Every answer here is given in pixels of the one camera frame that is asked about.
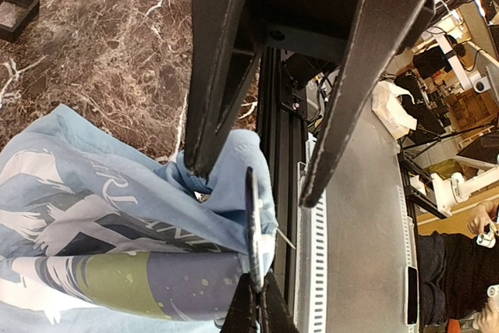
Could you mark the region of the light blue printed t-shirt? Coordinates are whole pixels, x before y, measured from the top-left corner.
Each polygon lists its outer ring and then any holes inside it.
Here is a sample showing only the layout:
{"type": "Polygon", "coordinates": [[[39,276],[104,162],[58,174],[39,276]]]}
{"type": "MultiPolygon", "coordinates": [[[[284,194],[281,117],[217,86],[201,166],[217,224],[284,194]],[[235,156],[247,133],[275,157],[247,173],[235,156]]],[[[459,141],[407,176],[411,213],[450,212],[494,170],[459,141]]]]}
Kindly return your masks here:
{"type": "Polygon", "coordinates": [[[260,138],[230,132],[206,179],[60,105],[1,151],[4,332],[218,332],[249,267],[245,179],[276,229],[260,138]]]}

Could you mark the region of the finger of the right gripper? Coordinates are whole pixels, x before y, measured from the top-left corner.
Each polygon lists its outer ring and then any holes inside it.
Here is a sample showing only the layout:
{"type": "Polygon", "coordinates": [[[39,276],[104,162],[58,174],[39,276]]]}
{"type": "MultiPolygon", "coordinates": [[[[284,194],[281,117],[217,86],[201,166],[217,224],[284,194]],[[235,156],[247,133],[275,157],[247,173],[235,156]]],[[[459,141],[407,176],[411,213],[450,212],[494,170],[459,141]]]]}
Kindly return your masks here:
{"type": "Polygon", "coordinates": [[[249,273],[239,279],[235,294],[224,322],[224,333],[257,332],[258,294],[253,290],[249,273]]]}
{"type": "Polygon", "coordinates": [[[260,327],[264,333],[299,333],[273,273],[267,273],[260,294],[260,327]]]}

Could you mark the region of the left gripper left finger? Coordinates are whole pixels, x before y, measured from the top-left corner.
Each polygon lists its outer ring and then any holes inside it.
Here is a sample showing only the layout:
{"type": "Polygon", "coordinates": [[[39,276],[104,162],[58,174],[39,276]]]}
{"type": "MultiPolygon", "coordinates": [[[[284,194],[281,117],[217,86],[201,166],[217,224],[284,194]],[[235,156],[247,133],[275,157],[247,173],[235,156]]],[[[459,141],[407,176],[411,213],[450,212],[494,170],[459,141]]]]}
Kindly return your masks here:
{"type": "Polygon", "coordinates": [[[209,175],[260,58],[258,0],[192,0],[193,60],[186,167],[209,175]]]}

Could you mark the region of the removed round pin brooch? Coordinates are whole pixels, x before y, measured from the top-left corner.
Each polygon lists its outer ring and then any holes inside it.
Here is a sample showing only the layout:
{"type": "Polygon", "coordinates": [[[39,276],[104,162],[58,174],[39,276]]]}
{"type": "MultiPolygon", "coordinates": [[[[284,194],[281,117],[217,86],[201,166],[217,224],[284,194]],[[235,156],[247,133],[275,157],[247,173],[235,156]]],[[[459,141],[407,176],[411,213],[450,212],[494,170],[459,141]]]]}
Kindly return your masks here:
{"type": "Polygon", "coordinates": [[[262,293],[264,282],[270,275],[265,271],[265,257],[274,249],[273,237],[262,232],[262,210],[264,202],[258,193],[257,175],[252,167],[245,174],[246,241],[247,256],[245,275],[255,293],[262,293]]]}

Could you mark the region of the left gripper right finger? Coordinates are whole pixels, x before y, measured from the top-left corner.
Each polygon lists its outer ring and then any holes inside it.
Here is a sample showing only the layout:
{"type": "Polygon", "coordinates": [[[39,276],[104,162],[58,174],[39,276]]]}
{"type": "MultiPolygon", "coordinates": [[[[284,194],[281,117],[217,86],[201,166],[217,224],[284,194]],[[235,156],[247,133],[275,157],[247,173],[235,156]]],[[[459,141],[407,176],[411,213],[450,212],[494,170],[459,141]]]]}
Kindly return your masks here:
{"type": "Polygon", "coordinates": [[[318,203],[381,73],[396,53],[414,45],[433,14],[433,0],[357,2],[338,81],[302,185],[300,207],[318,203]]]}

